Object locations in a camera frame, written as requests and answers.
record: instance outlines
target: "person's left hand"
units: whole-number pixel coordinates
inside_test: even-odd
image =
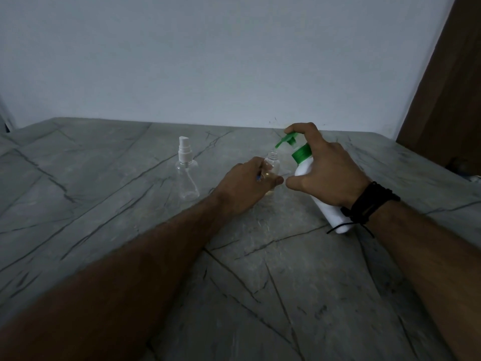
[[[230,215],[243,213],[261,200],[270,189],[284,182],[282,176],[278,175],[268,175],[257,181],[265,164],[268,163],[264,163],[262,157],[253,157],[249,162],[236,164],[212,192]]]

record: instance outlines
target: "forearm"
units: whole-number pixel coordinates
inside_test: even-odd
[[[460,360],[481,344],[481,253],[403,203],[389,201],[368,223]]]
[[[0,331],[0,359],[133,359],[229,219],[210,196],[69,278]]]

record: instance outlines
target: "hand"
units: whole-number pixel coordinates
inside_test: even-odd
[[[296,123],[284,133],[302,133],[311,146],[311,172],[292,176],[286,186],[292,190],[312,195],[322,202],[351,208],[371,180],[361,171],[339,143],[329,143],[322,138],[314,123]]]
[[[222,201],[230,215],[243,213],[261,200],[269,190],[284,182],[284,179],[277,175],[269,175],[257,181],[263,165],[266,164],[268,163],[265,163],[262,157],[236,164],[212,192],[214,197]]]

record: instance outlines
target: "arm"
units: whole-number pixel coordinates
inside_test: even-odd
[[[236,165],[206,199],[41,297],[0,330],[0,359],[138,357],[202,247],[283,182],[257,182],[262,162]]]
[[[308,175],[287,187],[335,206],[351,208],[371,180],[338,143],[328,143],[312,123],[285,132],[305,134],[314,157]],[[403,203],[389,201],[368,227],[389,251],[459,360],[481,353],[481,251]]]

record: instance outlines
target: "bottle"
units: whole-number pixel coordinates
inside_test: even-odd
[[[264,162],[268,163],[271,166],[271,168],[262,169],[261,175],[263,178],[269,177],[269,175],[279,175],[280,161],[279,161],[276,150],[270,151],[268,156],[264,159]],[[266,193],[266,195],[270,195],[273,192],[274,192],[274,189],[271,189]]]
[[[291,145],[291,147],[294,149],[294,153],[292,154],[292,157],[294,158],[294,161],[296,161],[296,163],[298,164],[294,175],[301,176],[311,172],[311,166],[312,166],[312,163],[314,162],[314,157],[312,157],[311,146],[309,145],[309,143],[306,143],[303,146],[299,146],[295,140],[296,136],[297,136],[297,133],[295,132],[287,134],[276,145],[276,148],[278,148],[283,142],[287,142],[289,145]],[[340,211],[340,207],[327,205],[312,195],[311,195],[311,198],[312,200],[314,200],[317,207],[321,210],[322,214],[324,214],[329,224],[331,224],[333,228],[340,224],[352,222],[350,218],[346,217]],[[352,227],[353,227],[352,224],[343,225],[342,227],[339,227],[338,229],[336,229],[336,233],[338,234],[346,233]]]
[[[179,160],[176,163],[177,184],[181,200],[191,201],[199,197],[199,190],[192,179],[199,165],[194,160],[189,138],[179,137]]]

